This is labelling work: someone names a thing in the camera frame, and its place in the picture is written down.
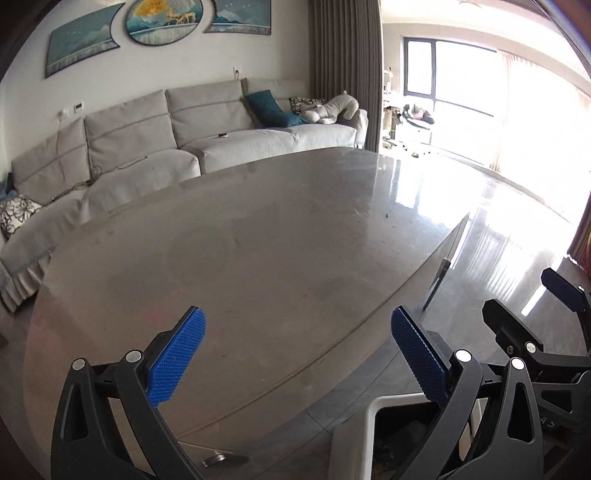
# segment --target sofa backrest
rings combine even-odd
[[[240,80],[166,90],[179,148],[201,138],[249,130],[254,123]]]
[[[284,112],[291,112],[290,98],[310,96],[303,80],[264,80],[246,78],[242,81],[244,95],[270,90],[277,105]]]
[[[177,148],[163,90],[90,113],[85,125],[95,176]]]
[[[82,119],[12,161],[14,186],[31,200],[47,205],[74,185],[90,179]]]

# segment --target sheer curtain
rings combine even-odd
[[[491,169],[522,185],[575,225],[591,190],[591,99],[559,75],[502,56],[498,155]]]

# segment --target patterned pillow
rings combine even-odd
[[[8,240],[35,212],[43,205],[33,202],[24,195],[18,195],[13,199],[0,204],[0,230]]]
[[[290,98],[290,105],[291,111],[294,112],[296,115],[299,115],[302,111],[302,107],[309,107],[304,108],[304,110],[309,110],[317,105],[324,105],[326,100],[322,98]]]

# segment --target gray curtain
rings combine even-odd
[[[379,148],[383,46],[380,0],[309,0],[310,93],[331,99],[347,93],[368,111],[365,148]]]
[[[587,242],[589,241],[589,235],[591,233],[591,197],[587,200],[587,206],[585,212],[581,218],[581,223],[577,228],[577,232],[574,235],[573,242],[567,253],[575,260],[581,267],[587,270]]]

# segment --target stuffed toy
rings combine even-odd
[[[330,102],[302,111],[300,117],[311,124],[335,124],[341,112],[345,112],[345,120],[351,120],[359,110],[359,102],[344,92]]]

